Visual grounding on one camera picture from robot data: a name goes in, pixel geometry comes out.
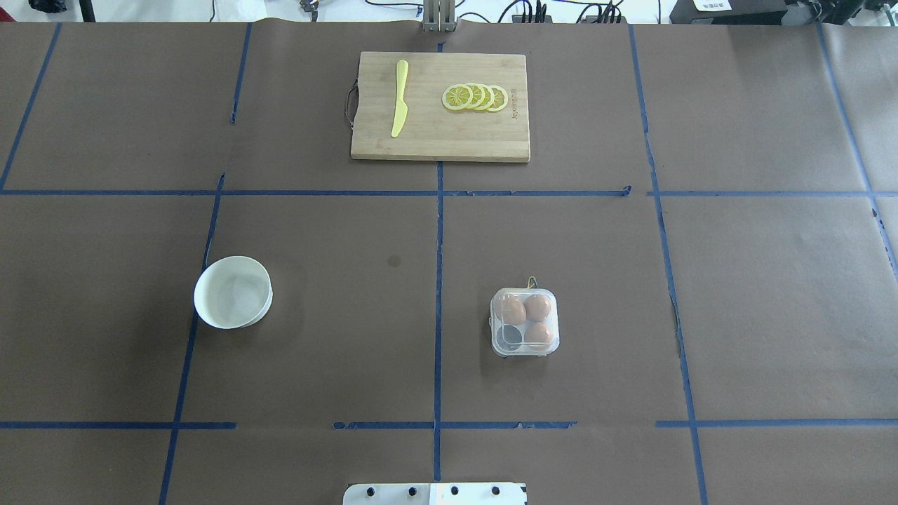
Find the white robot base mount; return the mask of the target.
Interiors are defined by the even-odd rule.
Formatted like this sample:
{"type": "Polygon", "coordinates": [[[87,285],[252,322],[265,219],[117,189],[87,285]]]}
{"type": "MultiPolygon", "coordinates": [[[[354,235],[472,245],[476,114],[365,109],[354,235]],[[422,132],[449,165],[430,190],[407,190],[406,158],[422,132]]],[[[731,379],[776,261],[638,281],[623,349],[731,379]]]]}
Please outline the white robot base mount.
{"type": "Polygon", "coordinates": [[[343,504],[527,504],[525,483],[359,483],[343,504]]]}

